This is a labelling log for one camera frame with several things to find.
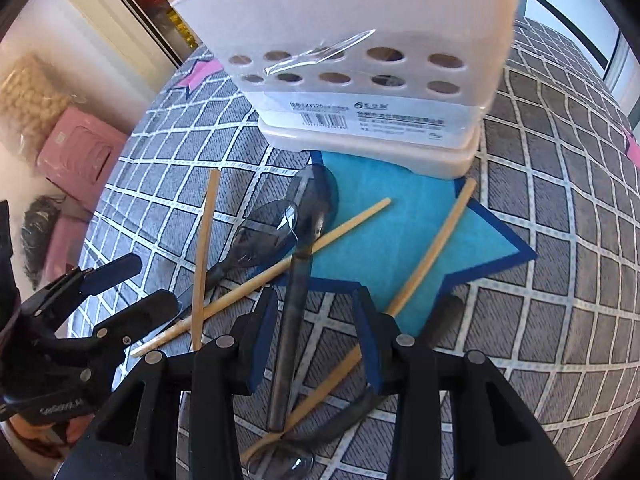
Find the wooden chopstick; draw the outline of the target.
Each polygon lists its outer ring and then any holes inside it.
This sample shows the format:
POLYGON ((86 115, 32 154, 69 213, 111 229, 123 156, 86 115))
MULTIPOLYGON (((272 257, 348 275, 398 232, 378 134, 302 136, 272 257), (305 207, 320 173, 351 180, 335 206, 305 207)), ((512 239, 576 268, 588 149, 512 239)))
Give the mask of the wooden chopstick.
POLYGON ((202 330, 204 324, 204 297, 206 292, 206 273, 210 232, 215 212, 220 170, 214 168, 209 174, 205 195, 201 229, 198 233, 198 250, 196 251, 195 273, 192 294, 191 344, 192 350, 198 351, 202 346, 202 330))
MULTIPOLYGON (((462 214, 464 214, 466 205, 469 203, 477 182, 473 178, 467 178, 463 188, 460 191, 454 206, 452 206, 444 224, 434 237, 428 251, 421 259, 419 265, 414 269, 408 281, 401 287, 390 305, 386 309, 386 313, 396 316, 405 307, 407 302, 412 298, 413 294, 426 278, 428 272, 434 266, 440 253, 445 248, 451 234, 457 227, 462 214)), ((324 399, 337 387, 361 361, 362 355, 360 347, 350 350, 344 359, 334 367, 334 370, 314 391, 300 402, 296 408, 288 415, 284 429, 280 432, 270 432, 262 437, 258 442, 248 448, 241 456, 241 463, 246 465, 248 460, 257 452, 262 451, 266 446, 278 442, 287 432, 291 431, 301 420, 309 415, 324 399)))

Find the wooden chopstick crossing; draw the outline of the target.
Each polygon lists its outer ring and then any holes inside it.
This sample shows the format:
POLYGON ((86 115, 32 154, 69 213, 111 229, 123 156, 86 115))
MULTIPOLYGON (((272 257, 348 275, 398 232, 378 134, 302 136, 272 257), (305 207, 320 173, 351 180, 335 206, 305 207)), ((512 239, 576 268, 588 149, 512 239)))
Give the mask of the wooden chopstick crossing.
MULTIPOLYGON (((317 252, 320 252, 320 250, 326 248, 326 246, 331 245, 336 240, 339 240, 345 234, 349 233, 351 230, 356 229, 356 227, 360 226, 360 224, 363 224, 363 222, 368 221, 384 208, 390 206, 391 203, 392 200, 389 197, 385 197, 368 209, 360 212, 360 214, 357 214, 355 217, 352 217, 348 221, 342 223, 340 226, 333 229, 328 234, 320 237, 312 245, 311 253, 314 255, 317 252)), ((277 278, 290 268, 291 261, 291 257, 283 258, 278 263, 270 266, 270 268, 268 268, 267 270, 255 275, 254 278, 250 278, 245 283, 239 285, 238 287, 235 287, 234 289, 231 289, 228 294, 225 294, 224 296, 217 298, 209 304, 206 304, 205 307, 202 307, 202 320, 208 320, 215 314, 232 306, 232 304, 235 304, 242 298, 250 296, 250 294, 252 294, 255 290, 258 290, 267 285, 269 282, 272 282, 275 278, 277 278)), ((184 320, 177 322, 167 330, 163 330, 159 335, 152 338, 149 342, 146 342, 145 344, 142 344, 142 346, 132 350, 130 352, 130 356, 132 356, 133 358, 141 358, 150 351, 160 348, 164 344, 167 344, 169 341, 174 340, 181 334, 190 332, 190 330, 192 330, 191 315, 187 316, 184 320)))

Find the pink box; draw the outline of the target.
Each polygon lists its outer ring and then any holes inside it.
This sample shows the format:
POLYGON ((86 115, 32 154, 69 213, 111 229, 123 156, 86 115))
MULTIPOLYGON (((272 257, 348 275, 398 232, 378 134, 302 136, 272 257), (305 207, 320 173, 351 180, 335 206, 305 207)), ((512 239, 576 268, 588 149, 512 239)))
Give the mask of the pink box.
POLYGON ((94 211, 128 136, 77 107, 64 110, 37 157, 37 169, 94 211))

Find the grey checked tablecloth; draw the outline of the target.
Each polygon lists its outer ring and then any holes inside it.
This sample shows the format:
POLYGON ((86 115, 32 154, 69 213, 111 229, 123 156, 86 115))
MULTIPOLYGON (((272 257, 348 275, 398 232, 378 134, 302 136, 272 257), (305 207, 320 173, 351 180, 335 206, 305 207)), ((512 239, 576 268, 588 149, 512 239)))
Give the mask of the grey checked tablecloth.
MULTIPOLYGON (((241 214, 284 194, 308 155, 270 148, 223 73, 172 80, 128 140, 91 219, 82 266, 140 256, 141 272, 88 299, 68 328, 96 324, 160 288, 192 282, 209 169, 219 166, 210 258, 241 214)), ((537 416, 577 479, 593 479, 639 409, 639 171, 630 125, 574 42, 525 20, 484 122, 477 199, 535 260, 463 282, 465 308, 440 341, 485 352, 537 416)))

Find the white utensil holder caddy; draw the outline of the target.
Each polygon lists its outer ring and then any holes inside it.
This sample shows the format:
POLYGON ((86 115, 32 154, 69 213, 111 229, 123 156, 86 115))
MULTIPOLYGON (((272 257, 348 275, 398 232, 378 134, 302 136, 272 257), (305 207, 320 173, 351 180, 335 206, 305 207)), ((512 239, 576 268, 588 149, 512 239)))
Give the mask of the white utensil holder caddy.
POLYGON ((268 143, 463 176, 518 0, 176 0, 268 143))

